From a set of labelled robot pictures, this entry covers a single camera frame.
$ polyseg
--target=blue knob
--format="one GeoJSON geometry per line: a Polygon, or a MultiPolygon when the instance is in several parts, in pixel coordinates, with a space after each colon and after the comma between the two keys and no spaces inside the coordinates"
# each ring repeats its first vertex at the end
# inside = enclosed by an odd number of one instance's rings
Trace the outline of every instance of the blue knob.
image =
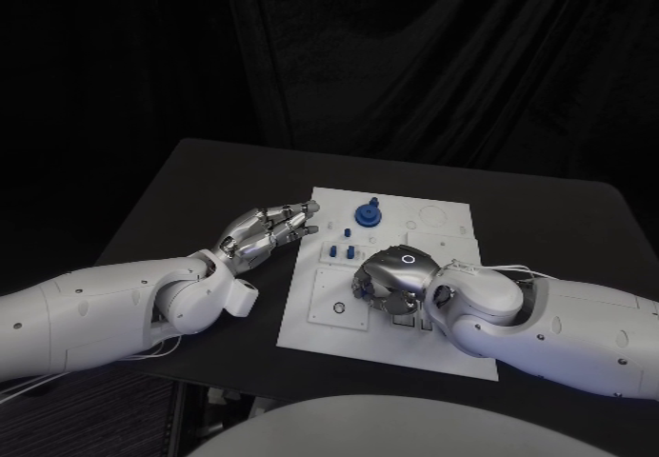
{"type": "Polygon", "coordinates": [[[354,220],[361,227],[374,227],[382,221],[382,213],[377,208],[380,203],[377,198],[373,197],[367,205],[361,205],[354,211],[354,220]]]}

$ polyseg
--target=table surface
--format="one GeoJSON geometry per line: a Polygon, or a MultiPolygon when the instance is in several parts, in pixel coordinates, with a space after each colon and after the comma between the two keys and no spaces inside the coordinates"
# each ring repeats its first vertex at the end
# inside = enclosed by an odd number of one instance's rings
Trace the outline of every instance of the table surface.
{"type": "MultiPolygon", "coordinates": [[[[191,139],[175,147],[99,265],[190,255],[213,246],[246,210],[305,201],[312,187],[467,203],[483,265],[523,264],[659,298],[659,262],[605,184],[191,139]]],[[[123,365],[284,401],[344,394],[444,400],[507,414],[614,454],[656,454],[653,401],[586,394],[503,363],[496,383],[278,348],[297,252],[297,243],[278,248],[243,275],[260,292],[246,318],[222,313],[167,357],[123,365]]]]}

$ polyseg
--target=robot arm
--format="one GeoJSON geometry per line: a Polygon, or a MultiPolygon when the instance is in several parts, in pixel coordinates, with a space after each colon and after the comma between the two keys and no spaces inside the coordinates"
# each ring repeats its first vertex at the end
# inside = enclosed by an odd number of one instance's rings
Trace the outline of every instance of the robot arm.
{"type": "Polygon", "coordinates": [[[369,295],[376,284],[393,284],[392,276],[409,278],[403,289],[384,286],[386,293],[413,295],[410,308],[423,309],[451,344],[470,356],[498,359],[586,392],[659,400],[654,302],[553,278],[513,282],[498,272],[455,261],[438,268],[425,260],[416,262],[415,249],[403,246],[386,251],[397,264],[373,268],[367,259],[353,282],[356,296],[373,308],[387,300],[369,295]],[[400,254],[413,261],[405,262],[400,254]],[[413,279],[425,273],[432,275],[429,281],[413,279]]]}
{"type": "Polygon", "coordinates": [[[103,365],[201,331],[223,309],[245,317],[258,290],[236,275],[317,231],[304,223],[318,209],[312,201],[253,209],[213,250],[86,268],[0,297],[0,382],[103,365]]]}

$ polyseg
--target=white round object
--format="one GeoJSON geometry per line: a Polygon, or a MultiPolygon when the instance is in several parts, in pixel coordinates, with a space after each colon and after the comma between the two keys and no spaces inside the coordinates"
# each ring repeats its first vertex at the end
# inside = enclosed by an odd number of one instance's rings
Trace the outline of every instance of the white round object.
{"type": "Polygon", "coordinates": [[[418,217],[429,227],[441,227],[445,224],[445,221],[448,220],[444,211],[432,206],[423,207],[421,209],[421,211],[418,212],[418,217]]]}
{"type": "Polygon", "coordinates": [[[348,395],[275,409],[229,428],[190,457],[611,456],[546,428],[474,407],[348,395]]]}

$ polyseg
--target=white board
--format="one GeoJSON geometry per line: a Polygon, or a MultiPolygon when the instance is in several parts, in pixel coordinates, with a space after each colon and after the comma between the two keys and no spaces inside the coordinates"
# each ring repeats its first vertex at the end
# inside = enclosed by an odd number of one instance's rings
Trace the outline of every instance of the white board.
{"type": "Polygon", "coordinates": [[[363,260],[389,246],[406,244],[423,250],[439,265],[454,258],[480,264],[470,206],[324,188],[314,188],[311,198],[321,209],[309,221],[318,233],[301,239],[276,345],[497,381],[494,360],[455,349],[422,310],[393,319],[369,308],[350,290],[363,260]],[[364,228],[354,211],[371,197],[379,200],[382,222],[364,228]],[[353,259],[347,246],[356,248],[353,259]]]}

